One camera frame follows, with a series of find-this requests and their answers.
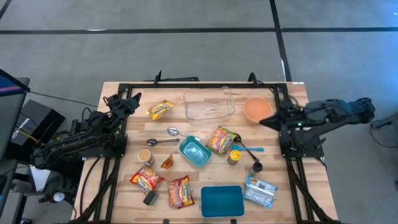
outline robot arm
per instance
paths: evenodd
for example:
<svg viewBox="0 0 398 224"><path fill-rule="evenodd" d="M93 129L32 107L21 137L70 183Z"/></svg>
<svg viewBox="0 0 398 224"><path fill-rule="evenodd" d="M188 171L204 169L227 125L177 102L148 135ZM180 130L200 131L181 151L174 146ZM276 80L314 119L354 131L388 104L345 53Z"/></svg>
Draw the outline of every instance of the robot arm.
<svg viewBox="0 0 398 224"><path fill-rule="evenodd" d="M118 100L117 95L105 98L109 112L94 111L81 123L74 120L71 136L38 147L30 155L30 163L38 169L64 173L64 164L82 158L123 156L127 139L116 132L122 122L139 107L140 98L141 93L127 100Z"/></svg>
<svg viewBox="0 0 398 224"><path fill-rule="evenodd" d="M303 108L284 100L279 106L279 113L261 120L260 124L289 133L290 139L284 142L290 144L292 150L300 151L318 149L326 140L319 140L319 136L329 131L347 124L370 122L375 110L369 98L353 102L336 99L314 101Z"/></svg>

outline yellow snack bag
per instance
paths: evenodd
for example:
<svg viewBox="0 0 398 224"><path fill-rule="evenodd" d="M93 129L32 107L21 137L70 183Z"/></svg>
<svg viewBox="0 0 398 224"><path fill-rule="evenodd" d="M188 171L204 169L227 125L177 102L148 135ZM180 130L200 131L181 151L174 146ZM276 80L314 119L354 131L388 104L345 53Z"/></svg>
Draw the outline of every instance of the yellow snack bag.
<svg viewBox="0 0 398 224"><path fill-rule="evenodd" d="M151 108L149 108L149 110L147 111L147 115L150 115L153 120L159 119L164 113L166 113L168 109L173 108L173 106L174 105L171 104L169 101L164 100L160 103L155 104L154 106L151 106Z"/></svg>
<svg viewBox="0 0 398 224"><path fill-rule="evenodd" d="M193 205L193 196L189 191L189 176L167 181L169 185L169 205L173 208L182 208Z"/></svg>

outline glass baking dish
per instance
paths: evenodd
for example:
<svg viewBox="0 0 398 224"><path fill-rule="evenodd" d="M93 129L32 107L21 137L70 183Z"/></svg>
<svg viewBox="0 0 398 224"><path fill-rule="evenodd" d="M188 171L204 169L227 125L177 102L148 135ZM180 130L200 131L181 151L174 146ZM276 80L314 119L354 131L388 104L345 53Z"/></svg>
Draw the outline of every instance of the glass baking dish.
<svg viewBox="0 0 398 224"><path fill-rule="evenodd" d="M228 121L235 106L231 89L186 91L184 93L185 115L191 124Z"/></svg>

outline orange triangular object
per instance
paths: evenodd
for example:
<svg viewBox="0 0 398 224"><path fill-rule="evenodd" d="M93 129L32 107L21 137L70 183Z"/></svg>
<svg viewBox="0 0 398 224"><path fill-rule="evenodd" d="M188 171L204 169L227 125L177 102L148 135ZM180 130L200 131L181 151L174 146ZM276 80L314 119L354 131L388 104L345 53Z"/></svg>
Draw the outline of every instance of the orange triangular object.
<svg viewBox="0 0 398 224"><path fill-rule="evenodd" d="M169 158L167 158L160 167L169 168L172 165L173 165L173 154L170 154Z"/></svg>

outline small bottle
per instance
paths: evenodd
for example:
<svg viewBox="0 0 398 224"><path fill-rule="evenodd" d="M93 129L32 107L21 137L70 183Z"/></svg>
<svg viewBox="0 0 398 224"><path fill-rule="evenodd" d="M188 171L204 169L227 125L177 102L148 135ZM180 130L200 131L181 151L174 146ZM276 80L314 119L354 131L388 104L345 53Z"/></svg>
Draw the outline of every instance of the small bottle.
<svg viewBox="0 0 398 224"><path fill-rule="evenodd" d="M255 162L249 169L250 175L256 175L258 172L262 171L262 164L260 162Z"/></svg>
<svg viewBox="0 0 398 224"><path fill-rule="evenodd" d="M231 153L229 154L227 161L230 165L235 165L236 163L238 163L240 158L241 158L241 152L239 152L238 150L232 150Z"/></svg>

